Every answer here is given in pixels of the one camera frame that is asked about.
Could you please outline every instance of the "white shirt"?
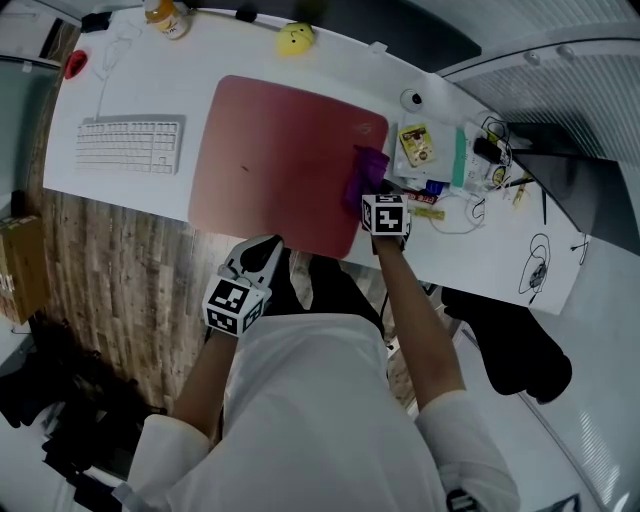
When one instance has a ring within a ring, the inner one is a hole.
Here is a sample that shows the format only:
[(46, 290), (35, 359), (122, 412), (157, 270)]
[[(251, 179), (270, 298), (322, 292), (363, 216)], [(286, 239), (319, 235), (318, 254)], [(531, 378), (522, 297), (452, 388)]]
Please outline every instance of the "white shirt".
[(467, 393), (433, 400), (414, 424), (386, 369), (361, 317), (263, 317), (238, 343), (222, 442), (211, 450), (190, 425), (150, 416), (121, 498), (131, 510), (438, 512), (462, 489), (483, 509), (517, 510)]

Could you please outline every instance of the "wooden floor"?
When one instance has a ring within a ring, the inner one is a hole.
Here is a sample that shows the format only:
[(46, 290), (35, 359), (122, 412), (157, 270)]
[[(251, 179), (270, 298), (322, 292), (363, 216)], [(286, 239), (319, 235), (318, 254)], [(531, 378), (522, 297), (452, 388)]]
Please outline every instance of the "wooden floor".
[[(77, 37), (77, 29), (65, 26), (57, 60), (65, 62)], [(44, 157), (60, 81), (41, 119), (27, 191), (28, 209), (41, 215), (45, 226), (51, 288), (46, 314), (66, 319), (79, 343), (99, 350), (121, 377), (138, 380), (150, 404), (171, 408), (203, 343), (200, 304), (209, 276), (238, 239), (44, 190)], [(311, 300), (308, 258), (296, 254), (291, 265), (303, 305)], [(380, 272), (344, 268), (379, 308), (385, 294)], [(389, 312), (385, 323), (392, 335)], [(413, 390), (399, 352), (389, 377), (392, 391), (407, 406)]]

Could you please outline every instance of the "white desk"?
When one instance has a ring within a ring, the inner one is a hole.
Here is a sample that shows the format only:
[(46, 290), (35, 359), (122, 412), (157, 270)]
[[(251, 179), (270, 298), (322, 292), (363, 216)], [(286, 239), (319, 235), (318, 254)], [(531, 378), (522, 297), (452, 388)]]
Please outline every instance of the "white desk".
[[(419, 91), (424, 112), (442, 122), (462, 124), (486, 111), (440, 77), (322, 29), (317, 30), (316, 44), (306, 55), (281, 58), (275, 54), (274, 32), (264, 27), (203, 14), (191, 21), (187, 36), (170, 41), (145, 25), (142, 9), (128, 9), (114, 14), (108, 31), (80, 37), (77, 49), (89, 54), (89, 62), (60, 89), (47, 147), (46, 188), (186, 221), (211, 99), (218, 81), (230, 74), (310, 90), (377, 112), (390, 123), (388, 153), (393, 151), (395, 125), (403, 115), (399, 97), (407, 88)], [(275, 26), (287, 22), (270, 17), (259, 21)], [(74, 169), (77, 126), (95, 115), (102, 90), (94, 70), (102, 74), (105, 48), (129, 23), (139, 27), (142, 35), (113, 69), (100, 115), (186, 116), (179, 171), (173, 176)], [(531, 185), (528, 190), (532, 195), (539, 193)], [(527, 305), (530, 296), (518, 294), (518, 283), (529, 255), (529, 240), (543, 231), (551, 239), (553, 261), (544, 292), (532, 307), (557, 314), (579, 270), (580, 251), (572, 253), (568, 246), (581, 237), (552, 201), (548, 202), (546, 227), (539, 198), (525, 200), (517, 214), (510, 204), (492, 198), (487, 205), (487, 226), (464, 236), (439, 235), (428, 221), (416, 219), (407, 258), (421, 280)], [(460, 204), (451, 202), (447, 210), (455, 206), (460, 209)], [(377, 266), (365, 233), (358, 233), (347, 260)]]

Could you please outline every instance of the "red object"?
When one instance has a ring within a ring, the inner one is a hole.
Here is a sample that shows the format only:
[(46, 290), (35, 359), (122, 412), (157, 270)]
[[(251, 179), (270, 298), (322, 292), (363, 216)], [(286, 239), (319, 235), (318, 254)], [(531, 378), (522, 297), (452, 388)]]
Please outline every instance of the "red object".
[(64, 67), (64, 77), (69, 80), (76, 76), (85, 64), (89, 60), (89, 57), (82, 50), (76, 50), (67, 59), (67, 65)]
[(420, 201), (421, 203), (436, 204), (436, 201), (438, 200), (438, 196), (427, 196), (425, 194), (414, 192), (413, 190), (404, 190), (404, 193), (409, 199)]
[(384, 117), (251, 78), (224, 77), (200, 144), (189, 222), (242, 238), (345, 257), (359, 220), (345, 206), (354, 145), (382, 149)]

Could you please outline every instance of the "black chair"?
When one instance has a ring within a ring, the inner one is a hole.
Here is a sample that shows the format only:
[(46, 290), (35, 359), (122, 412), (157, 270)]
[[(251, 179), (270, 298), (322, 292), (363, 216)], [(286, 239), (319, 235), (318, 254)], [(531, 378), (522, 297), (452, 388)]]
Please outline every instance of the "black chair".
[(469, 324), (493, 388), (501, 395), (526, 391), (549, 403), (571, 382), (571, 362), (531, 312), (449, 288), (442, 289), (445, 313)]

